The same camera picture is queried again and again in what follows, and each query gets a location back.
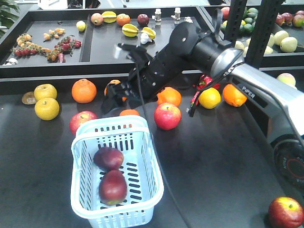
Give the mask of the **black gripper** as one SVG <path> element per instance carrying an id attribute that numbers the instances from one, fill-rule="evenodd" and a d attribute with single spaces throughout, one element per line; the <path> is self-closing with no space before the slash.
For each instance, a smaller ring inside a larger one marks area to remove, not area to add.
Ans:
<path id="1" fill-rule="evenodd" d="M 149 102 L 168 84 L 175 76 L 186 68 L 183 58 L 175 55 L 169 45 L 151 57 L 141 46 L 118 44 L 118 47 L 128 51 L 128 57 L 135 63 L 129 72 L 128 78 L 109 87 L 101 110 L 108 113 L 123 104 L 126 97 L 134 103 Z"/>

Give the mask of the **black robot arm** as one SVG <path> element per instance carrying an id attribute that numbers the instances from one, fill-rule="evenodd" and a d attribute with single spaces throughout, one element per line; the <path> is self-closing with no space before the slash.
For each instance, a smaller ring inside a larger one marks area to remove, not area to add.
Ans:
<path id="1" fill-rule="evenodd" d="M 304 189 L 304 94 L 244 62 L 241 50 L 221 40 L 217 32 L 201 32 L 183 22 L 171 33 L 169 43 L 151 57 L 141 46 L 120 43 L 135 66 L 128 78 L 107 88 L 103 113 L 122 105 L 139 106 L 152 100 L 166 84 L 189 66 L 206 73 L 214 83 L 227 79 L 268 117 L 267 141 L 283 178 Z"/>

